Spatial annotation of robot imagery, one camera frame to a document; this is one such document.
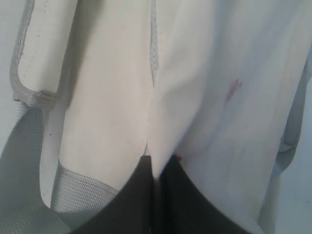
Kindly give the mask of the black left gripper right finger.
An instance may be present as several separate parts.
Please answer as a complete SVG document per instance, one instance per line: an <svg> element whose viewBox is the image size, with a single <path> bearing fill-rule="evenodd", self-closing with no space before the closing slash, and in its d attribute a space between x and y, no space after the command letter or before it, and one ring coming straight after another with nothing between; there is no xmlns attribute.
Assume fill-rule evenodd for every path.
<svg viewBox="0 0 312 234"><path fill-rule="evenodd" d="M153 234L260 234L262 229L239 215L230 218L207 200L188 178L177 156L153 184Z"/></svg>

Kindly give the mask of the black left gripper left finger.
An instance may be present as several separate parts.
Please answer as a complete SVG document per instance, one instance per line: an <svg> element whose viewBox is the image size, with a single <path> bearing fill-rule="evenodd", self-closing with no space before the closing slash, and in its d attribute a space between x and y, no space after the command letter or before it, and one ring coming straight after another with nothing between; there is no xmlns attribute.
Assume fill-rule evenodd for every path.
<svg viewBox="0 0 312 234"><path fill-rule="evenodd" d="M142 156L131 177L98 214L73 234L149 234L153 176L151 158Z"/></svg>

